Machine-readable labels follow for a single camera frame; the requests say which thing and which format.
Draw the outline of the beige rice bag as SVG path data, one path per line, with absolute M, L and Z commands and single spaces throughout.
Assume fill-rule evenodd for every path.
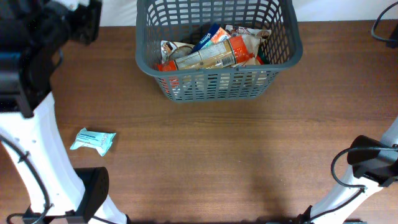
M 270 29 L 252 29 L 232 25 L 226 25 L 225 29 L 232 37 L 241 36 L 248 47 L 248 52 L 250 53 L 248 59 L 233 65 L 233 67 L 260 65 L 256 59 L 257 53 L 259 50 L 263 51 L 261 47 L 265 45 L 266 40 L 271 36 L 272 31 Z

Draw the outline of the multicolour tissue pack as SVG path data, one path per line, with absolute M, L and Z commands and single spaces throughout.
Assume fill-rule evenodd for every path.
M 201 49 L 207 48 L 211 45 L 217 44 L 229 39 L 231 36 L 217 23 L 214 23 L 209 31 L 201 38 L 201 40 L 192 48 L 192 53 Z

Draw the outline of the green cocoa bag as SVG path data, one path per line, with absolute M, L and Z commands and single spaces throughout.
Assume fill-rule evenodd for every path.
M 261 50 L 258 51 L 256 59 L 257 59 L 257 61 L 259 62 L 260 65 L 268 65 L 268 64 L 270 64 L 270 62 L 268 61 L 265 53 L 263 51 L 261 51 Z

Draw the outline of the orange spaghetti packet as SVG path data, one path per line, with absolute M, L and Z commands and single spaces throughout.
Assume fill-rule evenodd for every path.
M 189 69 L 219 69 L 231 67 L 248 59 L 250 53 L 241 36 L 231 37 L 197 52 L 158 66 L 161 72 Z

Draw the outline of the teal wet wipes packet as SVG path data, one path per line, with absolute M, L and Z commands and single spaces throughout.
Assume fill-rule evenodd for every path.
M 89 147 L 96 149 L 98 154 L 103 157 L 111 148 L 115 135 L 116 133 L 88 131 L 86 128 L 83 128 L 77 134 L 75 141 L 70 146 L 70 150 Z

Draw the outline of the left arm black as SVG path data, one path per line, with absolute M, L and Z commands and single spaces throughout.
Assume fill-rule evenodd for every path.
M 109 196 L 104 167 L 74 168 L 60 136 L 50 77 L 54 55 L 98 38 L 103 3 L 1 2 L 1 144 L 30 198 L 24 223 L 129 223 Z

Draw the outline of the beige snack bag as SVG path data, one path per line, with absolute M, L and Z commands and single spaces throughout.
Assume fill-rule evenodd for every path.
M 160 43 L 162 63 L 189 55 L 193 48 L 192 44 L 162 40 Z

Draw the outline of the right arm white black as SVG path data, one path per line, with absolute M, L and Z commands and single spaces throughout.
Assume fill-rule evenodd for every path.
M 330 171 L 336 185 L 295 223 L 346 223 L 366 199 L 397 182 L 397 120 L 379 141 L 358 136 L 333 158 Z

